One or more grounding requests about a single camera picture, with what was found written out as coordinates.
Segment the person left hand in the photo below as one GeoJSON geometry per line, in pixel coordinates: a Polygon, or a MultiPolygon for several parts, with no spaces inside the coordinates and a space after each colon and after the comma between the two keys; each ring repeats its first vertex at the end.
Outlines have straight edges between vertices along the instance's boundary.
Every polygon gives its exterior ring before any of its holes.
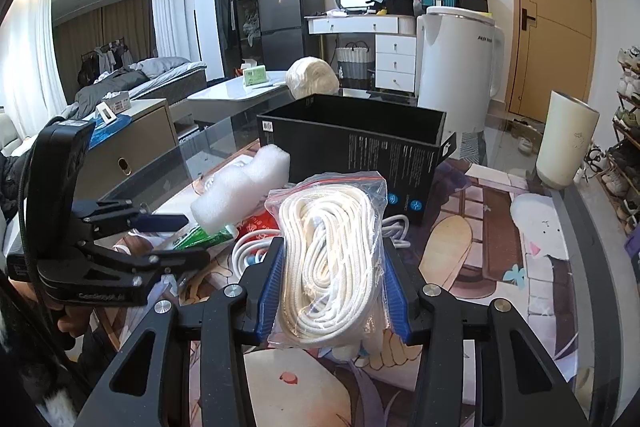
{"type": "Polygon", "coordinates": [[[62,333],[69,333],[72,337],[77,338],[84,335],[89,328],[91,307],[64,306],[47,295],[38,298],[31,283],[14,280],[10,280],[10,283],[31,306],[43,305],[49,309],[62,333]]]}

